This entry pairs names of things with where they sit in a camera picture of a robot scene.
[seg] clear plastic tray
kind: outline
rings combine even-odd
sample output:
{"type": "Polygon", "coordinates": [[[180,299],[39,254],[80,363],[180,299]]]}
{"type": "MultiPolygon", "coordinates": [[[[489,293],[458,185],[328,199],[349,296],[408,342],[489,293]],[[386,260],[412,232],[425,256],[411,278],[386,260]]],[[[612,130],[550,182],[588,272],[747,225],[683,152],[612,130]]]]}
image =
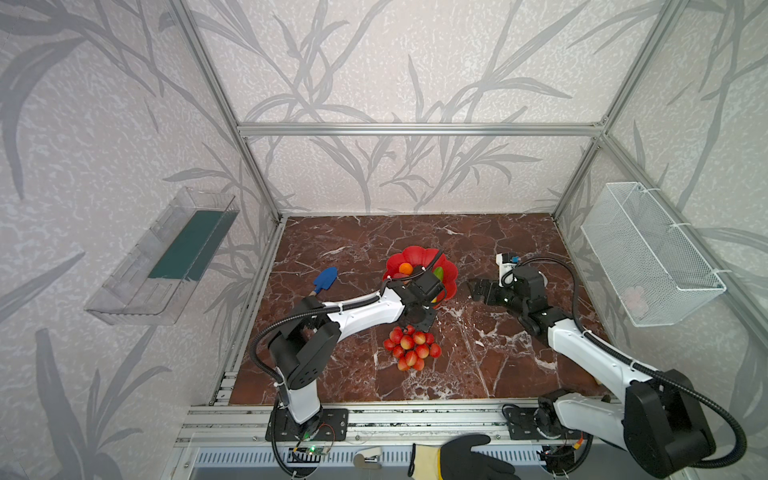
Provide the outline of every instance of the clear plastic tray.
{"type": "Polygon", "coordinates": [[[183,187],[85,310],[110,325],[173,325],[239,212],[232,194],[183,187]]]}

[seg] grape bunch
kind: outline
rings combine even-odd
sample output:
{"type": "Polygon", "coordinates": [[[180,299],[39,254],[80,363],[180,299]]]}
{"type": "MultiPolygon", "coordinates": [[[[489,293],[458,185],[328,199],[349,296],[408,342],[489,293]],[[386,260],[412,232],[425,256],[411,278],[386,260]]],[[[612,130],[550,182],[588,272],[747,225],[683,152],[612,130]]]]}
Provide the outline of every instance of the grape bunch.
{"type": "Polygon", "coordinates": [[[384,340],[384,348],[398,359],[397,368],[401,372],[411,368],[421,372],[427,357],[438,358],[442,355],[440,345],[435,343],[435,336],[419,332],[412,325],[408,325],[405,331],[399,326],[392,329],[389,338],[384,340]]]}

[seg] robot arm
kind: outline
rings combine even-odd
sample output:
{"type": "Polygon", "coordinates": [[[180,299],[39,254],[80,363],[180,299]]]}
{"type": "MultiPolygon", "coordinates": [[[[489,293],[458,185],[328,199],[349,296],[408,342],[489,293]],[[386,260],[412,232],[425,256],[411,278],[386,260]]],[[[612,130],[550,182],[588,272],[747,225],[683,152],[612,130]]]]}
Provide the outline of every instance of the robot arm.
{"type": "MultiPolygon", "coordinates": [[[[658,380],[638,370],[653,373],[655,368],[579,328],[562,310],[548,304],[541,273],[532,266],[518,266],[517,257],[506,258],[510,261],[499,265],[498,283],[470,280],[473,299],[506,306],[531,336],[574,360],[619,401],[608,403],[560,390],[539,400],[547,425],[588,432],[627,450],[657,478],[715,452],[712,433],[697,400],[678,389],[665,389],[658,380]]],[[[664,375],[692,388],[690,380],[675,370],[664,375]]]]}
{"type": "Polygon", "coordinates": [[[302,299],[290,315],[304,313],[305,316],[281,326],[268,344],[276,371],[283,379],[276,386],[296,423],[296,430],[301,435],[311,435],[319,427],[322,406],[317,397],[316,379],[323,373],[339,341],[399,319],[426,331],[436,314],[432,300],[444,288],[430,267],[408,283],[389,282],[379,292],[344,302],[321,303],[316,296],[302,299]],[[345,309],[344,305],[362,306],[345,309]],[[330,306],[337,306],[339,311],[311,315],[330,306]]]}

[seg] metal clip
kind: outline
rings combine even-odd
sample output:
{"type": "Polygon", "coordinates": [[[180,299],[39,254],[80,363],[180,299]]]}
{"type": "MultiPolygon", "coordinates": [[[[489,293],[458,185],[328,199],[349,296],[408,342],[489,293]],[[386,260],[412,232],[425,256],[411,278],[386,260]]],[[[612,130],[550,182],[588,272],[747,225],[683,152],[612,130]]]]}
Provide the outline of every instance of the metal clip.
{"type": "Polygon", "coordinates": [[[352,463],[357,468],[365,468],[366,470],[378,470],[382,467],[379,463],[379,459],[382,457],[382,448],[373,447],[372,449],[361,450],[357,452],[352,459],[352,463]]]}

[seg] blue toy trowel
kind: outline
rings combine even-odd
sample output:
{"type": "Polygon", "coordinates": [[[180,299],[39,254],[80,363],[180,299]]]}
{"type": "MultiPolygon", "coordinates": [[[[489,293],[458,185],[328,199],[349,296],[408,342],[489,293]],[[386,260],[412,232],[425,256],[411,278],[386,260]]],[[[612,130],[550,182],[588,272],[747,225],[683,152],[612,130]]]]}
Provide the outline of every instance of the blue toy trowel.
{"type": "Polygon", "coordinates": [[[313,291],[310,295],[317,295],[323,290],[328,290],[331,287],[331,285],[333,285],[333,282],[336,281],[336,277],[338,275],[339,275],[339,271],[334,266],[330,268],[326,268],[325,270],[320,272],[320,275],[318,275],[314,281],[315,291],[313,291]]]}

